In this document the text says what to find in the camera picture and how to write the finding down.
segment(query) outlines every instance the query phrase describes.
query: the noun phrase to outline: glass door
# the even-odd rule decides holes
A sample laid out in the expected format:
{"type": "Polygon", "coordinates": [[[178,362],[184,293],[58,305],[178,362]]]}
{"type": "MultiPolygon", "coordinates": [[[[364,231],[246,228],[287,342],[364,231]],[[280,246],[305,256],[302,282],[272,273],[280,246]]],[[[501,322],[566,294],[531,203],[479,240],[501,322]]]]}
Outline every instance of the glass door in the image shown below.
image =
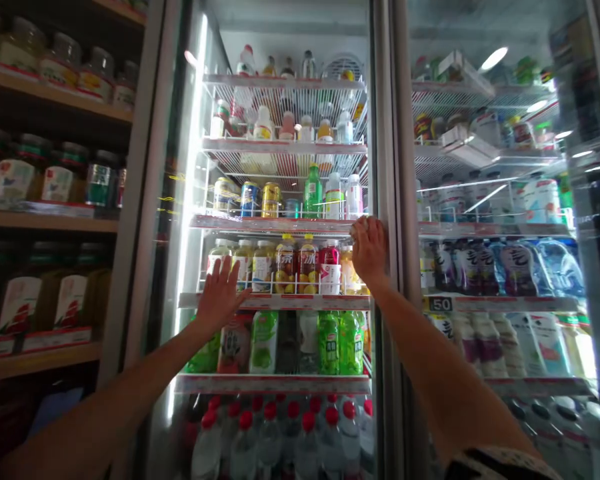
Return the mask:
{"type": "Polygon", "coordinates": [[[587,3],[408,6],[423,308],[553,468],[598,479],[600,57],[587,3]]]}

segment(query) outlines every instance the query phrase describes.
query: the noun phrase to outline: bottle label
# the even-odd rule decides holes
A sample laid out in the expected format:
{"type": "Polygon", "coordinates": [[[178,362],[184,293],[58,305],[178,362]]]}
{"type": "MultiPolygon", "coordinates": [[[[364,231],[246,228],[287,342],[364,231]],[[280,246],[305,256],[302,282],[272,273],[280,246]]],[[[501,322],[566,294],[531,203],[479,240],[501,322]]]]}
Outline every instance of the bottle label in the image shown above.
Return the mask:
{"type": "Polygon", "coordinates": [[[68,202],[73,172],[62,167],[49,167],[45,172],[42,200],[68,202]]]}
{"type": "Polygon", "coordinates": [[[76,327],[82,314],[82,306],[87,291],[87,278],[82,275],[69,275],[60,282],[58,307],[53,322],[54,329],[76,327]]]}
{"type": "Polygon", "coordinates": [[[33,165],[22,160],[0,162],[0,199],[25,200],[35,177],[33,165]]]}
{"type": "Polygon", "coordinates": [[[41,285],[42,280],[36,277],[18,277],[8,282],[0,310],[0,335],[29,330],[41,285]]]}

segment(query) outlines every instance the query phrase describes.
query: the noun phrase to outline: bottled water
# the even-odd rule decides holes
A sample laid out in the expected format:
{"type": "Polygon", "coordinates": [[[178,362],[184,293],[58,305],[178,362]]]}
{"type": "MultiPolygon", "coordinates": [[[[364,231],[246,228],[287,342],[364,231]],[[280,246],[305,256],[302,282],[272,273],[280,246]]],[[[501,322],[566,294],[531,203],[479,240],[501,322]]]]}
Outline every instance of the bottled water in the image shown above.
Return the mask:
{"type": "Polygon", "coordinates": [[[258,478],[271,480],[280,478],[282,456],[282,433],[276,420],[275,402],[265,407],[265,422],[258,436],[258,478]]]}
{"type": "Polygon", "coordinates": [[[302,416],[302,433],[295,446],[295,478],[298,480],[318,480],[320,450],[314,426],[314,414],[306,412],[302,416]]]}
{"type": "Polygon", "coordinates": [[[255,480],[258,436],[251,428],[252,423],[253,414],[250,411],[242,412],[240,430],[231,444],[231,463],[229,464],[231,480],[255,480]]]}
{"type": "Polygon", "coordinates": [[[357,479],[360,475],[360,432],[355,422],[355,405],[345,402],[344,418],[340,420],[342,451],[345,460],[345,479],[357,479]]]}
{"type": "Polygon", "coordinates": [[[318,436],[320,466],[326,480],[340,480],[344,470],[342,436],[338,428],[338,410],[327,409],[327,425],[318,436]]]}
{"type": "Polygon", "coordinates": [[[220,428],[215,410],[202,417],[202,432],[198,435],[191,458],[192,480],[215,480],[220,472],[220,428]]]}

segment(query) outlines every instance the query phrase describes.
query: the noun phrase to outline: product label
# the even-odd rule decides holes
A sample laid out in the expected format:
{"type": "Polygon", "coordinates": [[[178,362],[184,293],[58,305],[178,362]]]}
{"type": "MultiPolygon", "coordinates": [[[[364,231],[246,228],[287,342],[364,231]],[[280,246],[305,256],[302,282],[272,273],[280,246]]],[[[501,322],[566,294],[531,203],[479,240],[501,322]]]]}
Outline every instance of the product label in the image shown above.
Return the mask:
{"type": "Polygon", "coordinates": [[[18,277],[9,281],[0,310],[0,335],[29,330],[41,285],[42,280],[35,277],[18,277]]]}
{"type": "Polygon", "coordinates": [[[58,307],[55,311],[54,329],[77,327],[87,291],[87,278],[69,275],[60,282],[58,307]]]}
{"type": "Polygon", "coordinates": [[[35,168],[22,160],[0,162],[0,199],[25,200],[35,177],[35,168]]]}

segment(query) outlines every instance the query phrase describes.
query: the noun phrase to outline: shelf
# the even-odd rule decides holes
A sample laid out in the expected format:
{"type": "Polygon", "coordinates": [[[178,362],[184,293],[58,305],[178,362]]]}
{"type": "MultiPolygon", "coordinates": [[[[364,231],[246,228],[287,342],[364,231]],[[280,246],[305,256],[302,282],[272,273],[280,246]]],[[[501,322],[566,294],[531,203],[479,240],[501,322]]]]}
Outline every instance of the shelf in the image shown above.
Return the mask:
{"type": "Polygon", "coordinates": [[[370,395],[366,375],[198,375],[180,373],[176,393],[337,393],[370,395]]]}
{"type": "Polygon", "coordinates": [[[100,359],[102,345],[88,343],[0,358],[0,380],[100,359]]]}
{"type": "Polygon", "coordinates": [[[24,75],[0,64],[0,88],[19,92],[23,95],[36,97],[44,101],[64,105],[108,119],[131,123],[133,112],[116,109],[111,105],[98,103],[82,96],[82,94],[39,83],[35,75],[24,75]]]}
{"type": "MultiPolygon", "coordinates": [[[[201,293],[181,293],[178,308],[197,308],[201,293]]],[[[278,295],[252,293],[244,310],[369,310],[368,295],[278,295]]]]}
{"type": "Polygon", "coordinates": [[[422,297],[429,312],[577,312],[578,300],[570,297],[466,297],[458,293],[435,293],[422,297]]]}

